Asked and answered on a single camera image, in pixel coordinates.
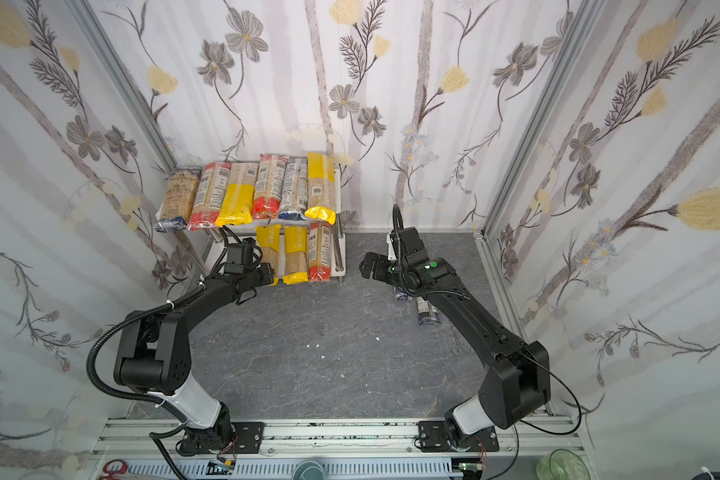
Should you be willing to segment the yellow Pastatime pack front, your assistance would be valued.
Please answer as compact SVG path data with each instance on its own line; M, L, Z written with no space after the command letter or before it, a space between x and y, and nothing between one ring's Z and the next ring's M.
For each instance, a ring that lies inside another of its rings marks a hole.
M284 228L285 270L283 282L293 285L308 282L308 232L305 227Z

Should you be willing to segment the small red-end spaghetti pack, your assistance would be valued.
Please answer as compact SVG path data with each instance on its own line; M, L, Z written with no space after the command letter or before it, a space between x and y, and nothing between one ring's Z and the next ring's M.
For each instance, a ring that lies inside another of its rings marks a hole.
M333 259L333 235L329 223L312 223L308 232L308 278L309 282L329 281Z

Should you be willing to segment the yellow-end spaghetti pack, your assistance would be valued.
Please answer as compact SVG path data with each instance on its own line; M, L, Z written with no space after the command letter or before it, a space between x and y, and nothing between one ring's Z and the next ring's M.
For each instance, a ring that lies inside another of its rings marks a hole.
M236 162L231 165L225 197L215 221L216 226L237 226L253 221L258 169L258 162Z

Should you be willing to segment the blue clear label spaghetti pack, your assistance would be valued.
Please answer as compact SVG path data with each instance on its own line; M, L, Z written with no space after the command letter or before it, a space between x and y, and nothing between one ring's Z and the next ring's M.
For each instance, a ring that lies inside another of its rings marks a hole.
M284 173L278 219L305 220L308 206L308 162L306 157L290 158Z

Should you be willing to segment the yellow-top spaghetti pack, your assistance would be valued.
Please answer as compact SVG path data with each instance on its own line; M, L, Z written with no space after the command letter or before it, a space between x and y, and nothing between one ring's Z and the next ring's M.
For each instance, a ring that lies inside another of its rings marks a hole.
M330 156L307 155L307 209L305 216L333 225L336 221L335 167Z

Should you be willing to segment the dark blue-top spaghetti pack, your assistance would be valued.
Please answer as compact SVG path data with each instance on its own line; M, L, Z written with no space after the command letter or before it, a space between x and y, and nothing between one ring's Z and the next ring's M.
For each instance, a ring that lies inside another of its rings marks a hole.
M176 170L168 179L164 199L156 215L157 232L186 230L200 182L197 168Z

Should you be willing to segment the blue Barilla spaghetti pack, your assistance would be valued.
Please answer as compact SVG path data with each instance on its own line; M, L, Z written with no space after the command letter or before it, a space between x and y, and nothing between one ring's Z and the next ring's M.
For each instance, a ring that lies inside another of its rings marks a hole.
M394 299L396 301L410 301L412 297L403 291L402 289L395 287L394 288Z

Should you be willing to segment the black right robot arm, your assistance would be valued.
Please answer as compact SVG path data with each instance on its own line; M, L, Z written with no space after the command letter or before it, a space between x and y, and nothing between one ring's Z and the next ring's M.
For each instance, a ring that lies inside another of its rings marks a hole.
M506 328L468 291L450 263L431 259L417 229L403 224L398 205L392 221L395 258L367 253L360 264L362 277L429 302L467 340L486 371L478 393L445 414L451 445L464 448L481 431L507 429L548 403L551 373L545 347Z

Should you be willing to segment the yellow pastatime pack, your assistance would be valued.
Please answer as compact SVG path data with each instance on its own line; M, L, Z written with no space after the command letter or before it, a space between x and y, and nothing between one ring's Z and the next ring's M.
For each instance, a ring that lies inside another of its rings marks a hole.
M280 229L281 226L278 224L259 226L256 228L256 240L262 250L262 262L268 263L273 271L272 286L276 285L279 281Z
M305 227L284 228L285 270L283 282L293 285L308 282L308 232Z

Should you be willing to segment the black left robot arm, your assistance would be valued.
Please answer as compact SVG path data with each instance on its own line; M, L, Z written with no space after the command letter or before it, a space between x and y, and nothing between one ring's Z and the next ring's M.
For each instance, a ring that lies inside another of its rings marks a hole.
M91 384L107 396L151 403L180 423L182 456L220 453L239 438L228 407L192 373L190 334L217 310L253 299L274 281L253 238L222 230L224 251L211 272L176 300L136 310L101 335L87 359Z

